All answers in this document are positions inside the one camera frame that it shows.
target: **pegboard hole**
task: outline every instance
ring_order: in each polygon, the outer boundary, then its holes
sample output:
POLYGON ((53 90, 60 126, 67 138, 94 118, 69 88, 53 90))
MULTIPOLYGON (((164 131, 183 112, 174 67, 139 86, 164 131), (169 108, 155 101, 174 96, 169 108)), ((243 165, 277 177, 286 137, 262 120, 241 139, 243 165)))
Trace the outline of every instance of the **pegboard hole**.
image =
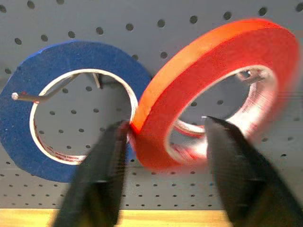
POLYGON ((218 105, 222 105, 223 103, 224 103, 223 100, 218 100, 218 102, 217 102, 218 105))
POLYGON ((167 58, 167 53, 166 52, 161 52, 160 57, 162 59, 166 59, 167 58))
POLYGON ((103 28, 97 27, 97 28, 96 28, 96 33, 97 33, 98 35, 103 35, 103 33, 104 33, 103 28))
POLYGON ((21 45, 21 44, 22 44, 22 41, 21 41, 21 39, 19 39, 19 38, 15 38, 15 43, 16 43, 17 45, 21 45))
POLYGON ((139 57, 138 57, 137 54, 134 54, 134 55, 132 56, 132 58, 134 58, 136 61, 139 60, 139 57))
POLYGON ((0 5, 0 12, 1 13, 6 13, 6 8, 3 5, 0 5))
POLYGON ((259 16, 264 16, 267 13, 267 7, 262 7, 261 9, 259 9, 258 13, 259 16))
POLYGON ((6 74, 11 74, 11 70, 9 68, 6 68, 4 71, 6 74))
POLYGON ((64 4, 64 0, 57 0, 58 5, 64 4))
POLYGON ((76 36, 76 35, 75 35, 75 33, 74 33, 73 31, 69 31, 69 32, 68 32, 68 37, 69 37, 69 38, 74 39, 75 36, 76 36))
POLYGON ((41 35, 41 40, 43 42, 47 42, 48 41, 48 37, 46 35, 41 35))
POLYGON ((35 4, 34 4, 32 1, 27 1, 27 6, 28 6, 30 9, 34 9, 34 8, 35 8, 35 4))
POLYGON ((87 91, 92 91, 91 86, 87 86, 85 89, 86 89, 87 91))
POLYGON ((195 23, 197 23, 197 21, 198 21, 198 17, 197 16, 191 16, 190 19, 189 19, 189 22, 191 24, 195 24, 195 23))
POLYGON ((125 28, 127 29, 127 31, 133 31, 134 26, 133 26, 133 24, 127 24, 127 25, 125 26, 125 28))
POLYGON ((303 2, 300 2, 296 7, 295 11, 301 12, 303 10, 303 2))
POLYGON ((163 20, 163 19, 158 20, 157 25, 158 25, 158 27, 164 27, 165 26, 165 20, 163 20))
POLYGON ((223 15, 224 20, 229 20, 231 17, 232 13, 230 11, 225 12, 223 15))

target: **red tape roll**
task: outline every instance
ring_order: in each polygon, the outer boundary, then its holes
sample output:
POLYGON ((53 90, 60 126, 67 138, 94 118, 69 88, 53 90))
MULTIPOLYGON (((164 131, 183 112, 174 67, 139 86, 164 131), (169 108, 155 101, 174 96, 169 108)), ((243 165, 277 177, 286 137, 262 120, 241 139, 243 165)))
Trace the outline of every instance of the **red tape roll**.
POLYGON ((206 139, 195 149, 169 143, 173 125, 203 91, 244 70, 255 73, 261 81, 251 86, 251 98, 231 122, 252 138, 285 102, 277 102, 276 97, 295 79, 298 50, 293 34, 263 19, 223 25, 186 46, 153 78, 131 122, 140 162, 151 169, 162 169, 205 160, 206 139))

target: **pegboard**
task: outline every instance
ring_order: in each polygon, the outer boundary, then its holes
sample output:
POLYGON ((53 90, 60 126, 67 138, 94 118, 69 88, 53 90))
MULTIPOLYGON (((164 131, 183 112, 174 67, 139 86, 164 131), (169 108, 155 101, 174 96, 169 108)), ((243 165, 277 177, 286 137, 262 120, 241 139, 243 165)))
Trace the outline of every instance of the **pegboard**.
MULTIPOLYGON (((154 75, 182 47, 200 35, 227 22, 249 17, 269 18, 290 29, 303 42, 300 30, 303 3, 297 0, 2 0, 0 87, 2 90, 27 56, 70 39, 114 45, 154 75)), ((129 117, 129 106, 123 106, 124 90, 119 84, 98 90, 93 81, 83 75, 66 89, 68 92, 62 91, 43 104, 45 108, 40 104, 36 118, 40 135, 64 152, 87 152, 104 128, 129 117), (90 102, 82 111, 87 111, 95 124, 91 125, 85 118, 81 119, 81 124, 64 121, 73 113, 62 114, 60 106, 68 104, 77 111, 77 100, 83 96, 89 96, 90 102), (108 109, 104 111, 101 103, 106 103, 108 109), (54 124, 54 117, 62 121, 54 124)), ((197 98, 181 119, 199 123, 199 114, 227 117, 241 105, 247 90, 235 78, 230 78, 197 98)), ((300 94, 295 93, 279 121, 274 122, 256 144, 277 167, 300 202, 303 202, 300 193, 303 189, 302 101, 300 94)), ((173 137, 184 139, 177 133, 173 137)), ((125 185, 123 209, 222 209, 207 168, 151 173, 137 160, 131 160, 125 185)), ((59 208, 67 186, 20 170, 0 146, 0 208, 59 208)))

